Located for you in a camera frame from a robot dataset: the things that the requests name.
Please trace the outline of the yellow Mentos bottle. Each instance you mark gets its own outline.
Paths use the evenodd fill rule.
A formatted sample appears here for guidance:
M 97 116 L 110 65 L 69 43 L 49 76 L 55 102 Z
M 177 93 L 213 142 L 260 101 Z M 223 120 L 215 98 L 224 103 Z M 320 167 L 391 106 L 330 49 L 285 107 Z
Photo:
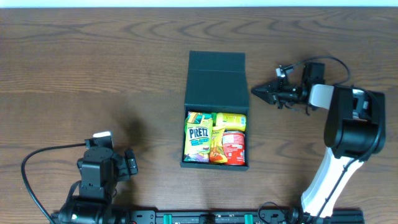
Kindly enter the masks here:
M 246 130 L 246 116 L 236 113 L 217 113 L 216 126 L 224 126 L 229 131 Z

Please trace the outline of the red tin can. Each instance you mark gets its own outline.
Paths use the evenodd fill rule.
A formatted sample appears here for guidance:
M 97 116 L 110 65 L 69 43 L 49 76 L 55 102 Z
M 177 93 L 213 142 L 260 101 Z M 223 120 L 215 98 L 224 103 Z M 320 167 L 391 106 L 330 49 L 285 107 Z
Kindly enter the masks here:
M 227 165 L 244 166 L 246 164 L 244 140 L 245 134 L 239 131 L 227 131 L 223 134 L 222 147 L 227 158 Z

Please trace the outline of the yellow Pretz snack box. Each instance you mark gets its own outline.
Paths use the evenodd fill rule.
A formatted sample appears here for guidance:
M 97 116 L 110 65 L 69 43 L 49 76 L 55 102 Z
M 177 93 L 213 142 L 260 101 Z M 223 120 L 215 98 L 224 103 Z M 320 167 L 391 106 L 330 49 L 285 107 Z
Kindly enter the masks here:
M 209 163 L 213 117 L 189 111 L 185 120 L 184 162 Z

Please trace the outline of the yellow orange candy packet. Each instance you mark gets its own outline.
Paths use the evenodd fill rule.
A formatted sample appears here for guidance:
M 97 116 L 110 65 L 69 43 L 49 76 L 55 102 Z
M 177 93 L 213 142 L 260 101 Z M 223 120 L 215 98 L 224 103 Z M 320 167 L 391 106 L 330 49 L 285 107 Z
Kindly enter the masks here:
M 209 162 L 211 164 L 224 164 L 228 161 L 223 150 L 224 126 L 215 126 L 212 130 Z

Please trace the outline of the Haribo gummy bag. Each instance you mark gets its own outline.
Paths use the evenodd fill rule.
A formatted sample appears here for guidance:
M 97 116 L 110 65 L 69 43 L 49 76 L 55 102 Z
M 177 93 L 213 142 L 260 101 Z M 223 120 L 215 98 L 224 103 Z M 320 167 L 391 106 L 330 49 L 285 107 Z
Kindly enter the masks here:
M 216 113 L 202 113 L 202 112 L 189 111 L 185 119 L 185 129 L 187 129 L 188 123 L 201 124 L 204 120 L 211 120 L 214 126 L 216 124 Z

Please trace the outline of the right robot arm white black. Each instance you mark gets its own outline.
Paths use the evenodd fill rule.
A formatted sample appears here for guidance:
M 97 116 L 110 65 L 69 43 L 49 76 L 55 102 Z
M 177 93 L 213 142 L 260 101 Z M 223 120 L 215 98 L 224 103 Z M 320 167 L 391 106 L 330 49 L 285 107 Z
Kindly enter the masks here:
M 293 65 L 277 68 L 277 78 L 254 87 L 251 92 L 279 109 L 294 104 L 328 112 L 323 140 L 326 146 L 320 168 L 302 194 L 301 209 L 290 222 L 327 223 L 334 204 L 351 176 L 386 140 L 385 94 L 356 86 L 325 83 L 325 65 L 306 62 L 299 85 L 292 85 L 288 75 Z

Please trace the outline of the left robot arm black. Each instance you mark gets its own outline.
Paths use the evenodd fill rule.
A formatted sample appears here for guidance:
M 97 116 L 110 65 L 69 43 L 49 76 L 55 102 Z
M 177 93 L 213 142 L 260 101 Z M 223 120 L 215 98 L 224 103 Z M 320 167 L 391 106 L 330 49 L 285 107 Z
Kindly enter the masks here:
M 86 151 L 77 161 L 81 180 L 70 187 L 65 204 L 52 216 L 56 223 L 122 224 L 130 222 L 127 210 L 114 208 L 118 182 L 138 173 L 133 150 L 124 155 L 114 151 L 110 131 L 95 133 L 85 141 Z

